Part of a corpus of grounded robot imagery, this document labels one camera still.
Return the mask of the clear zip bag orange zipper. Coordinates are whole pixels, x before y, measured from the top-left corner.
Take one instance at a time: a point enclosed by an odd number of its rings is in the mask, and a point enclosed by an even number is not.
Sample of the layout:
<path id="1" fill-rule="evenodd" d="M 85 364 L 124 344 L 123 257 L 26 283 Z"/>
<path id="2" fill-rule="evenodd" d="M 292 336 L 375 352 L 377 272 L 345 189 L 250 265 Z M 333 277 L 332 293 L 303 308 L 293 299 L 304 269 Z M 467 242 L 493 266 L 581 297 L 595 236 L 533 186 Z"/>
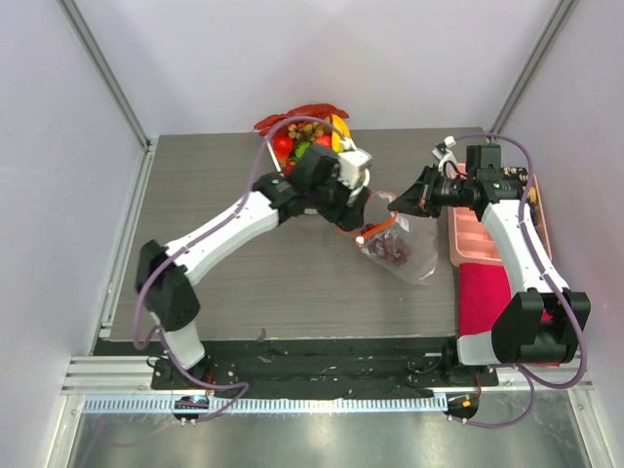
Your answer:
<path id="1" fill-rule="evenodd" d="M 365 224 L 348 236 L 374 263 L 406 283 L 424 285 L 437 269 L 437 220 L 389 211 L 396 198 L 389 191 L 373 192 L 365 205 Z"/>

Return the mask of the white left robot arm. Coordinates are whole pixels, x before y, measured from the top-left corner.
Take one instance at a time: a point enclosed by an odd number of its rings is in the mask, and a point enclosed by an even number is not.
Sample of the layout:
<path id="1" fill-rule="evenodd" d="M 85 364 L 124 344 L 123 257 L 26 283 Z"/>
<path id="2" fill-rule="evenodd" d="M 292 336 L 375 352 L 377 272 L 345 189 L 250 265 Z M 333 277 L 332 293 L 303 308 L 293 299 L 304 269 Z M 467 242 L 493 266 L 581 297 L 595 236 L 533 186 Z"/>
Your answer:
<path id="1" fill-rule="evenodd" d="M 313 143 L 288 175 L 261 175 L 230 208 L 201 227 L 166 245 L 149 241 L 141 247 L 137 309 L 154 318 L 182 386 L 198 388 L 208 375 L 196 327 L 200 302 L 195 286 L 249 241 L 308 209 L 342 231 L 360 229 L 371 195 L 362 178 L 370 165 L 369 153 L 353 144 L 336 153 Z"/>

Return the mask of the purple grape bunch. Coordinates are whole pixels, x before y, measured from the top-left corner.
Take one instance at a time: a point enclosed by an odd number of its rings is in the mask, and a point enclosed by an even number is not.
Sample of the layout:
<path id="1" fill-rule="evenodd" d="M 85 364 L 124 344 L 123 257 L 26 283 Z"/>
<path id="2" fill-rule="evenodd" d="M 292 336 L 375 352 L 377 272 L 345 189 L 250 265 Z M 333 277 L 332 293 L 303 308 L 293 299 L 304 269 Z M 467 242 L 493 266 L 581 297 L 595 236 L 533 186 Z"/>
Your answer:
<path id="1" fill-rule="evenodd" d="M 369 254 L 393 266 L 405 264 L 411 256 L 411 249 L 394 231 L 379 232 L 367 243 Z"/>

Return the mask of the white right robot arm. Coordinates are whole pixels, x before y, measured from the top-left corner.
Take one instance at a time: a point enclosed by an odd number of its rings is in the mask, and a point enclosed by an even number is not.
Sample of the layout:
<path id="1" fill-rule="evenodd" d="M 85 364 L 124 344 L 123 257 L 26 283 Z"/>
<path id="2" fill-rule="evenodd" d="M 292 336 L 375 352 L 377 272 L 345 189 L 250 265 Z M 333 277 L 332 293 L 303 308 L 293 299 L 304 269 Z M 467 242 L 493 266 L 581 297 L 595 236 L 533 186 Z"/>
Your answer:
<path id="1" fill-rule="evenodd" d="M 445 381 L 460 385 L 476 366 L 567 364 L 580 351 L 591 311 L 584 292 L 572 291 L 547 255 L 530 219 L 529 184 L 509 178 L 497 144 L 470 145 L 465 175 L 428 166 L 388 206 L 392 212 L 437 217 L 444 208 L 471 210 L 496 245 L 511 300 L 490 331 L 460 336 L 440 362 Z"/>

